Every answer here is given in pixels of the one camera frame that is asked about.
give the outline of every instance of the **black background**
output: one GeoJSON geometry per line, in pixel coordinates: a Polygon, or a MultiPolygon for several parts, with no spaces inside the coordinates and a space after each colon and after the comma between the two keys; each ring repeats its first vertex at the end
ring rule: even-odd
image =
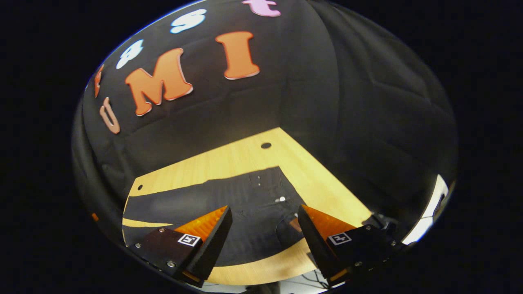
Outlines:
{"type": "MultiPolygon", "coordinates": [[[[521,126],[521,2],[337,2],[425,60],[448,92],[460,135],[460,178],[447,211],[410,254],[365,288],[515,292],[510,259],[500,253],[517,236],[509,225],[521,194],[509,184],[517,183],[509,165],[521,156],[509,140],[521,126]]],[[[104,58],[185,3],[5,4],[3,216],[8,236],[22,242],[4,267],[14,274],[15,292],[177,291],[113,246],[84,210],[72,176],[70,133],[78,98],[104,58]]]]}

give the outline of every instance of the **table top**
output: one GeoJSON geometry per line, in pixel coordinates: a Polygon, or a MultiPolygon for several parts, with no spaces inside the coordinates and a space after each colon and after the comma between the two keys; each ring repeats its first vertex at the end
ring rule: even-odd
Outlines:
{"type": "MultiPolygon", "coordinates": [[[[360,227],[371,216],[369,209],[347,187],[281,128],[238,140],[140,176],[135,179],[127,202],[131,197],[275,166],[280,167],[308,206],[355,227],[360,227]],[[271,146],[262,148],[264,143],[270,143],[271,146]]],[[[129,227],[169,225],[129,219],[123,219],[122,224],[129,227]]],[[[224,285],[255,285],[285,280],[316,268],[307,256],[309,252],[303,238],[268,258],[240,265],[217,266],[207,281],[224,285]]]]}

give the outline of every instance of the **wooden table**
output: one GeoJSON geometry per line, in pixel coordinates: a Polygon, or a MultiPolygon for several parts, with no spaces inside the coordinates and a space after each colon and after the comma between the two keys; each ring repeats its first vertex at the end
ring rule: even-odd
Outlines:
{"type": "MultiPolygon", "coordinates": [[[[356,227],[371,216],[369,209],[349,189],[281,128],[238,140],[140,176],[134,181],[127,200],[274,166],[280,167],[308,206],[356,227]],[[262,149],[263,143],[271,143],[272,146],[262,149]]],[[[128,219],[123,219],[122,224],[130,227],[170,225],[128,219]]],[[[299,276],[316,268],[307,257],[308,252],[310,249],[303,238],[292,247],[259,261],[217,266],[207,281],[224,285],[255,285],[299,276]]]]}

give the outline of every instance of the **black cloth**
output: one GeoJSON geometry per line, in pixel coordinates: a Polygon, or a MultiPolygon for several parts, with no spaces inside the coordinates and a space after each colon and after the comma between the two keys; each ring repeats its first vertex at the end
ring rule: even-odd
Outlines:
{"type": "MultiPolygon", "coordinates": [[[[216,266],[254,262],[273,256],[303,238],[289,222],[305,204],[279,167],[149,195],[130,197],[123,217],[171,223],[175,229],[225,205],[233,224],[216,266]]],[[[154,228],[123,226],[128,245],[154,228]]]]}

